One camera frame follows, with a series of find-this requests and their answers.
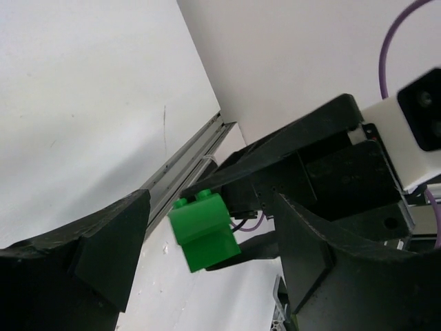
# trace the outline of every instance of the green lego brick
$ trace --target green lego brick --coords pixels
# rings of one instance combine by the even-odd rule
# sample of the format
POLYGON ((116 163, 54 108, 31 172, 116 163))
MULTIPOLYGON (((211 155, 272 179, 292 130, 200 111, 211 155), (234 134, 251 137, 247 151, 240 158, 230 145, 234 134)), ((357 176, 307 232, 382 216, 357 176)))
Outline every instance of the green lego brick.
POLYGON ((193 203, 179 199, 169 218, 191 272, 240 253, 229 226, 231 220, 227 206, 219 194, 204 190, 196 195, 193 203))

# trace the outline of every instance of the screw hole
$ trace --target screw hole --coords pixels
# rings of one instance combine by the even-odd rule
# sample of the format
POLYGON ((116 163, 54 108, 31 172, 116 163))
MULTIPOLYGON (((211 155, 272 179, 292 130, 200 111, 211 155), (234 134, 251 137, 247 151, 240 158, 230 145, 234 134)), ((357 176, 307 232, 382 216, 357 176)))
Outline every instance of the screw hole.
POLYGON ((388 230, 395 230, 398 227, 398 220, 393 217, 385 219, 383 223, 388 230))

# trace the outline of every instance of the lego stud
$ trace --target lego stud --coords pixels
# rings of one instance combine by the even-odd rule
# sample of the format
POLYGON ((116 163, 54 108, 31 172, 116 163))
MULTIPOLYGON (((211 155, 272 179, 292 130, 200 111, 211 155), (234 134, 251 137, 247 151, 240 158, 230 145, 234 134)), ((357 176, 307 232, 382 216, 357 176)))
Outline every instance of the lego stud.
POLYGON ((202 200, 210 195, 212 195, 212 191, 210 189, 202 190, 196 195, 196 200, 202 200))
POLYGON ((173 202, 173 209, 179 209, 188 203, 186 198, 179 199, 173 202))

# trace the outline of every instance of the cable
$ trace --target cable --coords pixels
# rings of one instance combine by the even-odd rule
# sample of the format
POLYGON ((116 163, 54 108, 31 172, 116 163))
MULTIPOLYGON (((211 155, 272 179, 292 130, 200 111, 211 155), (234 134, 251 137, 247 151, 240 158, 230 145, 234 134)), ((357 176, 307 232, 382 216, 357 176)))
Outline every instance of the cable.
POLYGON ((210 160, 212 160, 216 165, 218 165, 218 162, 217 162, 216 158, 214 157, 214 155, 207 154, 207 155, 204 155, 204 156, 202 157, 202 159, 210 159, 210 160))
POLYGON ((245 219, 244 219, 242 222, 240 222, 238 225, 236 225, 236 224, 234 224, 234 223, 232 222, 232 224, 233 224, 233 226, 234 226, 234 228, 233 228, 233 232, 235 232, 235 231, 237 231, 237 230, 242 231, 242 232, 252 232, 252 231, 254 231, 254 230, 257 230, 257 228, 262 224, 264 218, 265 218, 265 215, 262 213, 261 216, 260 216, 260 218, 259 218, 259 220, 257 221, 256 225, 255 225, 255 226, 252 226, 251 228, 247 228, 247 229, 242 228, 242 227, 243 227, 243 224, 242 224, 242 223, 245 224, 244 221, 247 221, 247 220, 245 220, 245 219))
MULTIPOLYGON (((387 52, 389 51, 389 46, 391 45, 393 36, 395 32, 397 32, 398 28, 400 27, 401 23, 404 22, 404 20, 415 10, 422 7, 426 3, 429 3, 433 0, 415 0, 413 3, 411 3, 406 9, 404 9, 401 14, 398 15, 396 20, 392 23, 391 27, 386 33, 386 37, 384 38, 383 45, 381 46, 380 51, 380 60, 378 61, 378 80, 380 83, 380 93, 382 99, 386 99, 389 97, 389 93, 387 92, 387 81, 386 81, 386 58, 387 58, 387 52)), ((427 198, 430 201, 430 204, 432 205, 433 211, 435 212, 435 219, 436 219, 436 227, 437 227, 437 234, 436 234, 436 243, 435 248, 441 247, 441 210, 440 206, 436 203, 435 198, 433 197, 432 193, 426 189, 424 191, 427 198)))
POLYGON ((425 191, 426 197, 429 200, 430 204, 433 207, 433 210, 435 211, 435 219, 436 219, 436 242, 435 242, 435 248, 441 247, 441 209, 440 206, 436 203, 436 199, 433 196, 432 192, 430 192, 429 189, 425 191))
POLYGON ((243 227, 243 225, 244 225, 245 223, 247 223, 247 221, 248 221, 248 219, 243 219, 238 225, 235 225, 235 224, 232 222, 232 225, 234 226, 234 228, 232 228, 232 232, 235 233, 235 231, 240 230, 240 229, 243 227))
POLYGON ((383 45, 381 46, 380 51, 380 60, 378 62, 378 78, 380 80, 380 93, 383 99, 389 97, 389 93, 387 92, 387 84, 386 84, 386 58, 387 52, 389 51, 389 46, 391 45, 391 41, 395 32, 397 32, 398 27, 400 27, 401 23, 415 10, 419 7, 425 5, 428 2, 433 0, 416 0, 409 5, 406 9, 402 11, 400 15, 396 18, 396 20, 392 23, 389 31, 387 31, 386 37, 384 38, 383 45))

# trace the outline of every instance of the white wall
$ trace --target white wall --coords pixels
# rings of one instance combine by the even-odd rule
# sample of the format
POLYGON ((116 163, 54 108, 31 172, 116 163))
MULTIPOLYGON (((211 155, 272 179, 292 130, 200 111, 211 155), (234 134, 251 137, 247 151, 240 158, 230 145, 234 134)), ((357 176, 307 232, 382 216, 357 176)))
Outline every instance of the white wall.
MULTIPOLYGON (((256 233, 268 231, 265 223, 256 233)), ((168 218, 145 242, 118 331, 268 331, 279 260, 251 261, 227 269, 189 272, 168 218)))
POLYGON ((219 110, 175 0, 2 1, 0 40, 0 247, 136 190, 219 110))
MULTIPOLYGON (((378 55, 410 0, 178 0, 222 114, 249 143, 343 92, 380 100, 378 55)), ((388 57, 393 94, 441 64, 441 1, 402 25, 388 57)))

